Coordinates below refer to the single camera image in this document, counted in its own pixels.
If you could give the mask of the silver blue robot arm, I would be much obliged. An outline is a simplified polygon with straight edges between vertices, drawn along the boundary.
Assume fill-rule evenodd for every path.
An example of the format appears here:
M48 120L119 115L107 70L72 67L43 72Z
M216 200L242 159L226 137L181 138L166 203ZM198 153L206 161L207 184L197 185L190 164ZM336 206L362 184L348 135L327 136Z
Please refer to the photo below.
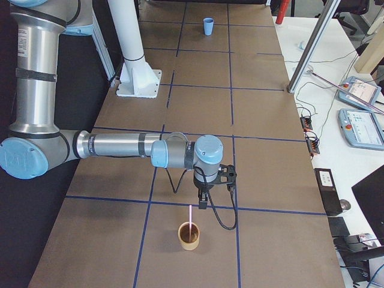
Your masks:
M155 167L193 171L201 209L211 202L213 186L229 182L223 144L212 135L190 141L182 133L60 130L54 123L59 36L92 34L92 2L11 1L10 13L18 24L17 112L1 142L1 168L9 175L32 179L88 157L149 158Z

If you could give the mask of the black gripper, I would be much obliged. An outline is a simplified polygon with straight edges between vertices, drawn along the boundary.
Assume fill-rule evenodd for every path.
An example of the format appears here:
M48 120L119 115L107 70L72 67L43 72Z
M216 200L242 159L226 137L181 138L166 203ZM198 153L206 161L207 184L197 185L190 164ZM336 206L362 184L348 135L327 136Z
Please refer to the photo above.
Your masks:
M205 183L204 181L198 180L195 176L193 178L194 185L198 189L199 197L199 209L206 209L208 205L208 193L215 184L214 183Z

